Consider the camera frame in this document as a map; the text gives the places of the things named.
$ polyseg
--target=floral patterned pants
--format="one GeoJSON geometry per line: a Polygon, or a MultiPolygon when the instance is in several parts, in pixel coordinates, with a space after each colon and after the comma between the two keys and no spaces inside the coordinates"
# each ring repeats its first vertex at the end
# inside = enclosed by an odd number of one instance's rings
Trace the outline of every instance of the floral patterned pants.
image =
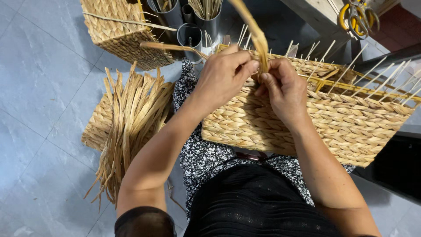
{"type": "MultiPolygon", "coordinates": [[[[174,89],[175,113],[193,91],[197,80],[193,65],[188,59],[184,58],[181,77],[176,82],[174,89]]],[[[202,123],[196,127],[180,152],[180,166],[184,172],[184,185],[187,190],[186,213],[188,221],[190,220],[192,200],[201,185],[221,171],[239,164],[259,164],[277,170],[291,181],[308,204],[314,206],[296,157],[274,154],[264,162],[239,159],[231,146],[202,140],[201,130],[202,123]]],[[[348,173],[355,168],[355,166],[344,164],[343,167],[348,173]]]]}

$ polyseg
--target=fingers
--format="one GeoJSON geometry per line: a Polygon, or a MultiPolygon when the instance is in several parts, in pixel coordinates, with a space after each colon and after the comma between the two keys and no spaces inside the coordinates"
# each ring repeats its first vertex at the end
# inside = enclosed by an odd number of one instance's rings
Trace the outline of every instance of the fingers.
{"type": "Polygon", "coordinates": [[[236,74],[234,80],[245,82],[255,71],[257,71],[260,63],[256,60],[249,61],[244,64],[241,70],[236,74]]]}
{"type": "Polygon", "coordinates": [[[267,89],[269,90],[269,96],[271,98],[282,95],[281,85],[272,74],[262,73],[260,76],[263,79],[267,89]]]}
{"type": "Polygon", "coordinates": [[[228,48],[222,50],[221,52],[219,52],[218,54],[222,54],[222,55],[228,55],[228,54],[233,54],[235,52],[238,52],[238,44],[232,44],[231,46],[229,46],[228,48]]]}
{"type": "Polygon", "coordinates": [[[251,54],[246,50],[241,50],[230,55],[227,55],[228,61],[233,64],[235,68],[243,65],[251,60],[251,54]]]}
{"type": "Polygon", "coordinates": [[[260,84],[259,88],[257,88],[257,90],[254,92],[255,96],[262,96],[267,92],[267,88],[266,88],[266,84],[260,84]]]}
{"type": "Polygon", "coordinates": [[[274,74],[283,85],[292,82],[298,77],[297,72],[288,59],[272,59],[269,60],[269,72],[274,74]]]}

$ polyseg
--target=person's left hand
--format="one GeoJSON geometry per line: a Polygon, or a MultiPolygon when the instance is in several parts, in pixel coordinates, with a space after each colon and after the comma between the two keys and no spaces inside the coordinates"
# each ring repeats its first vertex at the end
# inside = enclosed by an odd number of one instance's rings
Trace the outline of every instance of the person's left hand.
{"type": "Polygon", "coordinates": [[[234,44],[207,60],[189,99],[205,117],[232,99],[258,67],[259,62],[251,59],[250,52],[238,51],[234,44]]]}

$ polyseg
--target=yellow handle scissors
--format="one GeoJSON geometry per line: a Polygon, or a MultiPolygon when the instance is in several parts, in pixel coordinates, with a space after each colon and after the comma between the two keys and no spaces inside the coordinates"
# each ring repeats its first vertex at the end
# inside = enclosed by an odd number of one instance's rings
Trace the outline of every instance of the yellow handle scissors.
{"type": "Polygon", "coordinates": [[[374,34],[371,30],[374,23],[377,23],[377,31],[380,30],[380,20],[374,10],[367,7],[365,0],[348,0],[348,3],[339,12],[338,19],[344,30],[351,31],[355,37],[361,40],[366,39],[369,33],[374,34]],[[349,28],[345,26],[345,13],[348,9],[349,28]]]}

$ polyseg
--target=fingernail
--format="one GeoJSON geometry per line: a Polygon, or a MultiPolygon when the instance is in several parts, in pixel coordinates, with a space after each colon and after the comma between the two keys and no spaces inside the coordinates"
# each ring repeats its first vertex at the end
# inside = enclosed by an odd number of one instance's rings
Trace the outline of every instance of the fingernail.
{"type": "Polygon", "coordinates": [[[259,65],[260,65],[260,63],[259,63],[258,61],[254,61],[254,62],[253,62],[253,67],[254,67],[255,69],[257,69],[257,68],[259,67],[259,65]]]}
{"type": "Polygon", "coordinates": [[[262,75],[260,75],[261,77],[262,77],[262,79],[263,80],[266,80],[267,79],[267,74],[266,73],[263,73],[262,75]]]}

